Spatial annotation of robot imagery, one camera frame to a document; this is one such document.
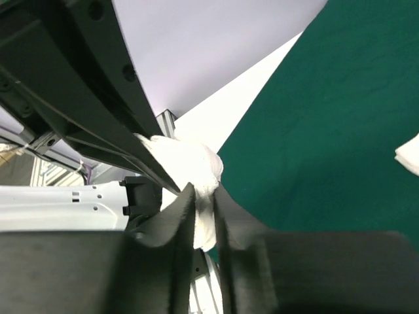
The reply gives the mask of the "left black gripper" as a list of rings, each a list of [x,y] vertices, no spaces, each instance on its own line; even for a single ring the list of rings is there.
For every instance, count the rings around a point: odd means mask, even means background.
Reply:
[[[71,14],[93,58],[63,31]],[[32,136],[55,133],[81,155],[179,188],[136,135],[160,127],[136,75],[111,1],[1,5],[1,106]]]

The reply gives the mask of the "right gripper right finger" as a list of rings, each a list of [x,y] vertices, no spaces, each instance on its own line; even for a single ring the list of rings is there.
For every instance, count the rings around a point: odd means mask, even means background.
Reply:
[[[389,231],[280,232],[214,194],[225,313],[417,313],[418,253]]]

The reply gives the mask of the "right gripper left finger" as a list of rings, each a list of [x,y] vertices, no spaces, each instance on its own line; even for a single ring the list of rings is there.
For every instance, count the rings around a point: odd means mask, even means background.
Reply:
[[[187,313],[194,188],[127,230],[127,187],[1,188],[2,313]]]

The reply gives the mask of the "white gauze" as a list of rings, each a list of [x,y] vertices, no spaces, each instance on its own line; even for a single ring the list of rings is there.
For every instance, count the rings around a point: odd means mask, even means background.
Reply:
[[[136,137],[180,190],[189,183],[193,185],[196,197],[193,247],[210,251],[216,244],[213,194],[221,183],[222,159],[197,139],[179,133],[173,139],[160,135]]]
[[[416,176],[419,175],[418,158],[418,135],[415,135],[395,150],[395,160]]]

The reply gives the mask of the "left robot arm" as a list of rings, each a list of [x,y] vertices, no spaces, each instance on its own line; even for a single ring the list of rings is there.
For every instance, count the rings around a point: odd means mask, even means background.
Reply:
[[[110,1],[1,5],[1,105],[18,146],[63,141],[134,172],[84,186],[1,188],[2,313],[220,313],[217,268],[192,246],[194,190],[179,188],[138,140],[160,128]]]

